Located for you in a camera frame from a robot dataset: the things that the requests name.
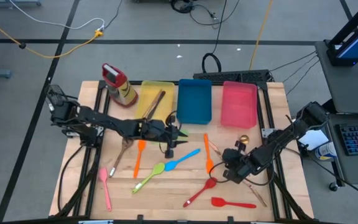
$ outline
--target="pink plastic tray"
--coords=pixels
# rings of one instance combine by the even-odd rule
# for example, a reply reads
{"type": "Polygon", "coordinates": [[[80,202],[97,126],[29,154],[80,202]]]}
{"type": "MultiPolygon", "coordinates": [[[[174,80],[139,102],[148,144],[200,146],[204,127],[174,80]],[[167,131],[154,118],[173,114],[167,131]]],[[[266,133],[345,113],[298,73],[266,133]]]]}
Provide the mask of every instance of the pink plastic tray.
{"type": "Polygon", "coordinates": [[[221,124],[238,128],[254,127],[257,121],[256,94],[256,85],[224,82],[221,124]]]}

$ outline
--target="yellow cable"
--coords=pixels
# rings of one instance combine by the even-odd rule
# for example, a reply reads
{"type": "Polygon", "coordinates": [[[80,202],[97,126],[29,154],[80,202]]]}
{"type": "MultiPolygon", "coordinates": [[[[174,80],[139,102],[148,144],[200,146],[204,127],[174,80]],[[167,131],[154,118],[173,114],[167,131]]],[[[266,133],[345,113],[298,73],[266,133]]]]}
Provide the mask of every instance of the yellow cable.
{"type": "MultiPolygon", "coordinates": [[[[13,42],[15,42],[17,45],[21,45],[21,43],[20,43],[19,41],[17,41],[15,38],[11,37],[9,34],[7,34],[7,33],[6,33],[5,31],[3,31],[1,28],[0,28],[0,32],[1,32],[2,34],[4,34],[6,37],[8,37],[9,39],[11,39],[13,42]]],[[[32,52],[33,54],[36,54],[36,55],[38,55],[38,56],[43,57],[43,58],[60,58],[60,57],[66,56],[66,55],[72,53],[73,51],[75,51],[76,49],[78,49],[78,48],[80,48],[80,47],[82,47],[82,46],[84,46],[84,45],[86,45],[86,44],[88,44],[88,43],[94,41],[94,39],[96,39],[96,38],[98,38],[98,37],[101,37],[102,35],[103,35],[103,32],[101,32],[100,30],[96,30],[96,31],[95,31],[95,35],[94,35],[90,40],[88,40],[87,42],[85,42],[85,43],[83,43],[83,44],[80,44],[80,45],[78,45],[78,46],[72,48],[71,50],[69,50],[68,52],[66,52],[66,53],[64,53],[64,54],[57,55],[57,56],[47,56],[47,55],[43,55],[43,54],[40,54],[40,53],[38,53],[38,52],[36,52],[36,51],[34,51],[34,50],[28,48],[28,47],[26,47],[25,49],[27,49],[28,51],[32,52]]]]}
{"type": "Polygon", "coordinates": [[[260,37],[262,36],[262,32],[264,31],[265,24],[266,24],[266,20],[267,20],[267,17],[269,16],[269,12],[270,12],[270,8],[272,7],[272,4],[273,4],[273,0],[270,0],[270,2],[269,2],[269,4],[268,4],[268,8],[267,8],[267,10],[266,10],[264,22],[262,23],[262,26],[260,27],[258,39],[256,40],[256,44],[255,44],[255,48],[254,48],[254,53],[252,53],[251,63],[249,64],[249,70],[252,69],[252,64],[253,64],[253,62],[254,62],[254,57],[255,57],[255,54],[256,54],[256,51],[257,51],[258,45],[259,45],[259,40],[260,40],[260,37]]]}

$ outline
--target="blue plastic tray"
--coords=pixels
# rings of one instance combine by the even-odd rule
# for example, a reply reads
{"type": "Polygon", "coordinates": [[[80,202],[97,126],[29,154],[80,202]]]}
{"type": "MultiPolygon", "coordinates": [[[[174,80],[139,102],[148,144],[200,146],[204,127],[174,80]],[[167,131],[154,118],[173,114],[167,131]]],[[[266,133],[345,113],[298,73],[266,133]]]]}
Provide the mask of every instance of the blue plastic tray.
{"type": "Polygon", "coordinates": [[[212,82],[179,80],[177,111],[183,124],[208,124],[212,120],[212,82]]]}

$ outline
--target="computer monitor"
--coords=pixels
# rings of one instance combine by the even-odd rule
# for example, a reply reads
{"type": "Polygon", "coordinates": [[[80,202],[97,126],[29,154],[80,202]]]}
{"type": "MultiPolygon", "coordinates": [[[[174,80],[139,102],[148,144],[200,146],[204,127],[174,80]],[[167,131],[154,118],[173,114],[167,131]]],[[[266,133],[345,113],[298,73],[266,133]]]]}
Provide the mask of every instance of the computer monitor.
{"type": "Polygon", "coordinates": [[[353,66],[358,62],[357,27],[358,12],[328,43],[327,54],[333,66],[353,66]]]}

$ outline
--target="yellow plastic tray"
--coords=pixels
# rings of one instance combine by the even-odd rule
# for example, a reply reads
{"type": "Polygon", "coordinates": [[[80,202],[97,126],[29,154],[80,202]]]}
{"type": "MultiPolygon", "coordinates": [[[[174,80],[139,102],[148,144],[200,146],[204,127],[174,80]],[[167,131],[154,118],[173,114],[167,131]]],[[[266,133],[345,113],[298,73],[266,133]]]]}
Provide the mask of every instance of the yellow plastic tray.
{"type": "Polygon", "coordinates": [[[172,112],[173,96],[175,85],[171,82],[154,82],[143,81],[140,88],[139,102],[136,109],[136,118],[142,118],[147,108],[151,105],[154,98],[160,90],[165,91],[165,95],[158,104],[152,119],[160,119],[165,121],[167,116],[172,112]]]}

